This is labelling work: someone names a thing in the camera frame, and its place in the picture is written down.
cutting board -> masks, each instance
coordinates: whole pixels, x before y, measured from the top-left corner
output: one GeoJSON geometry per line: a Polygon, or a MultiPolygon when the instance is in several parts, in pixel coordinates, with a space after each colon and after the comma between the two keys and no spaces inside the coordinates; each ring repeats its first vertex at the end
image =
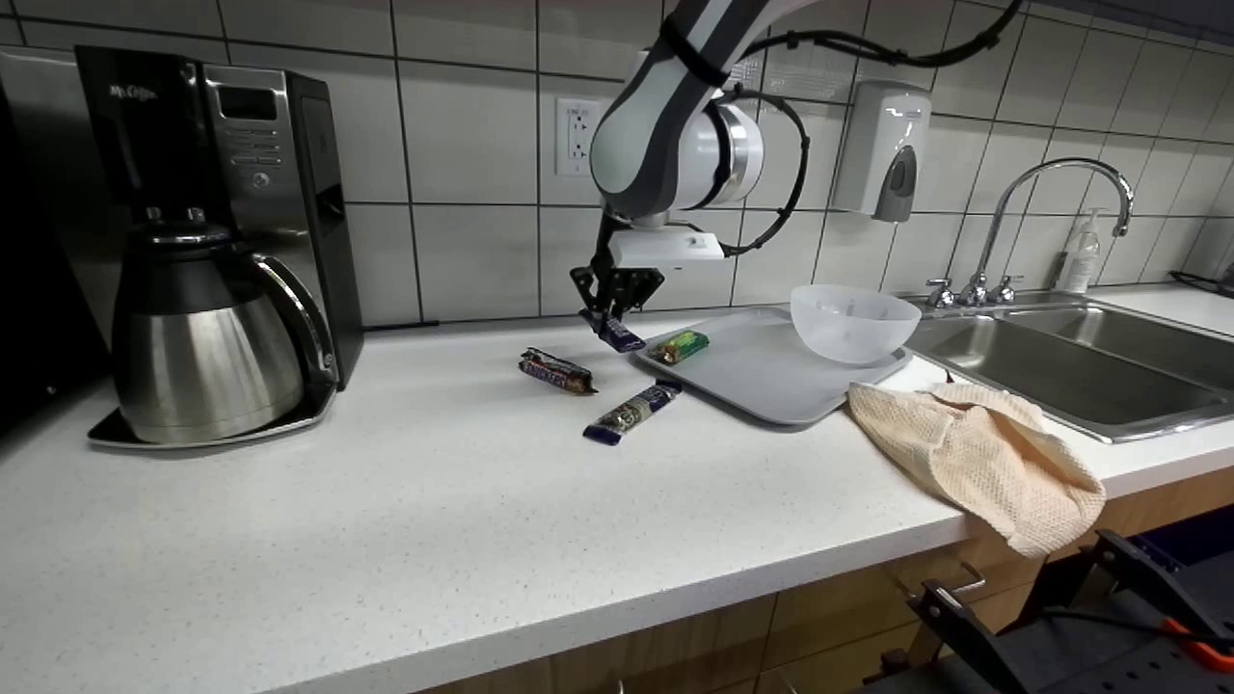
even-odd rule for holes
{"type": "Polygon", "coordinates": [[[896,350],[876,366],[831,361],[800,340],[788,309],[741,309],[695,325],[695,331],[704,331],[711,346],[680,366],[653,357],[653,346],[675,331],[647,340],[634,361],[767,426],[809,426],[844,403],[853,381],[885,381],[909,357],[908,350],[896,350]]]}

wooden cabinet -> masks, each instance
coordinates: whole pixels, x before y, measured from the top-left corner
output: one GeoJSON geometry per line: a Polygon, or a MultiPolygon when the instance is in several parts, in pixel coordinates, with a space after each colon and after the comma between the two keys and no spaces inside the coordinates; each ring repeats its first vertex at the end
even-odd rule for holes
{"type": "MultiPolygon", "coordinates": [[[[1134,535],[1222,505],[1234,505],[1234,467],[1120,497],[1100,526],[1134,535]]],[[[1025,604],[1042,564],[1007,551],[1002,535],[972,519],[957,548],[467,677],[441,694],[619,694],[619,683],[625,694],[853,694],[881,670],[885,651],[917,637],[908,588],[921,577],[972,583],[967,566],[985,586],[963,600],[985,623],[1002,628],[1025,604]]]]}

backsplash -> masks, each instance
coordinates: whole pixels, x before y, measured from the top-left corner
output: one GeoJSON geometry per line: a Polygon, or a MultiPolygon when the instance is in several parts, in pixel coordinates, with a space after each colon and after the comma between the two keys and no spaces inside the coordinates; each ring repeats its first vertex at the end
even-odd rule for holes
{"type": "MultiPolygon", "coordinates": [[[[0,0],[0,46],[72,41],[285,65],[337,97],[363,314],[378,325],[563,314],[593,250],[597,194],[560,173],[560,97],[610,100],[673,5],[659,0],[0,0]]],[[[839,28],[938,51],[986,28],[994,0],[822,0],[785,28],[839,28]]],[[[1234,51],[1033,5],[1007,37],[941,73],[772,51],[752,82],[795,97],[815,137],[803,212],[741,260],[675,268],[653,309],[763,305],[842,282],[921,291],[963,282],[999,194],[1033,163],[1094,152],[1137,190],[1100,286],[1160,282],[1195,226],[1234,219],[1234,51]],[[831,209],[853,82],[935,91],[909,223],[831,209]]],[[[736,244],[791,190],[795,129],[763,111],[767,170],[745,203],[695,223],[736,244]]],[[[1082,212],[1110,226],[1115,190],[1055,170],[1007,214],[993,273],[1042,287],[1082,212]]]]}

chrome faucet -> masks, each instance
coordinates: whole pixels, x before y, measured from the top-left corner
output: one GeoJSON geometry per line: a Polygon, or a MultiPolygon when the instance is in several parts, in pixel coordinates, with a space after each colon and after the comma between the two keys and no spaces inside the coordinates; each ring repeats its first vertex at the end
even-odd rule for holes
{"type": "Polygon", "coordinates": [[[993,264],[993,255],[994,255],[999,226],[1002,226],[1002,214],[1007,214],[1011,195],[1017,194],[1017,185],[1025,185],[1029,176],[1038,176],[1042,170],[1055,170],[1055,165],[1075,165],[1075,170],[1087,165],[1087,170],[1103,173],[1103,176],[1115,185],[1120,203],[1123,203],[1123,209],[1120,209],[1115,236],[1125,236],[1134,190],[1129,190],[1129,182],[1125,182],[1115,165],[1106,165],[1106,163],[1100,163],[1100,159],[1044,159],[1044,163],[1038,163],[1033,170],[1017,173],[1017,176],[1007,185],[1007,194],[999,195],[999,209],[994,209],[994,219],[993,219],[993,230],[986,230],[986,246],[980,250],[980,260],[975,260],[972,282],[957,291],[957,305],[994,305],[994,299],[1015,295],[1015,291],[1011,291],[1011,282],[1002,282],[1002,286],[993,291],[986,282],[985,282],[985,273],[986,273],[986,264],[993,264]]]}

stainless steel sink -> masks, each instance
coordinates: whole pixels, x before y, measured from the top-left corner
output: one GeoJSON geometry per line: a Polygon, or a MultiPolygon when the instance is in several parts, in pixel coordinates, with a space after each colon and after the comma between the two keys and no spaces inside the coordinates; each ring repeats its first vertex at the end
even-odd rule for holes
{"type": "Polygon", "coordinates": [[[1110,350],[1214,390],[1234,390],[1234,344],[1219,336],[1157,325],[1106,305],[1017,309],[1007,313],[1007,325],[1110,350]]]}
{"type": "Polygon", "coordinates": [[[1186,430],[1234,417],[1234,373],[1229,390],[1206,384],[1195,379],[1195,366],[1179,366],[1188,370],[1179,373],[1178,361],[1188,353],[1174,353],[1174,346],[1188,350],[1192,331],[1165,340],[1178,331],[1168,328],[1157,344],[1134,340],[1165,328],[1144,325],[1150,321],[1094,305],[931,313],[916,331],[909,350],[972,381],[1029,397],[1044,411],[1106,444],[1186,430]]]}

